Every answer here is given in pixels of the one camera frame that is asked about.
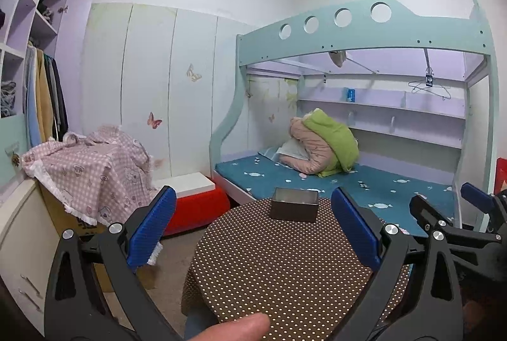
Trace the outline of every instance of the polka dot tablecloth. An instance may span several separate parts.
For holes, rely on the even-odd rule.
[[[217,219],[197,245],[183,289],[182,311],[206,304],[219,320],[264,312],[266,339],[325,339],[354,304],[372,271],[360,264],[331,211],[319,199],[315,223],[273,220],[270,199]],[[382,318],[401,300],[401,272]]]

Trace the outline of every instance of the blue gripper pad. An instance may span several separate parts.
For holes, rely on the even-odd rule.
[[[129,241],[127,264],[132,270],[135,271],[137,267],[148,262],[175,209],[176,192],[172,188],[167,188],[158,196],[158,201],[144,217]]]
[[[494,207],[493,197],[481,191],[470,183],[463,184],[461,187],[461,197],[471,203],[474,207],[489,213]]]
[[[378,270],[380,258],[377,237],[339,188],[331,195],[331,209],[361,264],[373,271]]]

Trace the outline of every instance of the white cabinet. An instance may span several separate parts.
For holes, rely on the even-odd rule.
[[[0,275],[42,334],[46,288],[58,241],[38,185],[33,180],[22,182],[0,207]]]

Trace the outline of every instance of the silver bolt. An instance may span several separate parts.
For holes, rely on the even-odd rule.
[[[441,241],[444,239],[444,234],[440,231],[433,231],[433,238],[435,238],[437,241]]]
[[[387,224],[385,227],[384,227],[385,231],[389,234],[389,235],[396,235],[398,233],[398,227],[396,225],[393,225],[393,224]]]
[[[118,224],[118,223],[111,224],[109,226],[109,232],[111,234],[117,234],[118,232],[121,232],[122,229],[123,229],[123,226],[121,224]]]
[[[72,231],[71,229],[66,229],[62,234],[62,238],[64,240],[70,240],[73,236],[74,236],[74,231]]]

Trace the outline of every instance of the blue bed sheet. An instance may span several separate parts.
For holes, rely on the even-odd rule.
[[[409,211],[414,194],[426,197],[450,221],[454,219],[454,193],[450,185],[404,177],[365,165],[355,165],[350,174],[325,178],[307,175],[304,178],[294,169],[258,154],[222,162],[216,166],[216,171],[255,199],[272,197],[276,187],[318,190],[319,196],[330,198],[341,186],[358,205],[370,208],[378,217],[398,224],[412,235],[426,236]]]

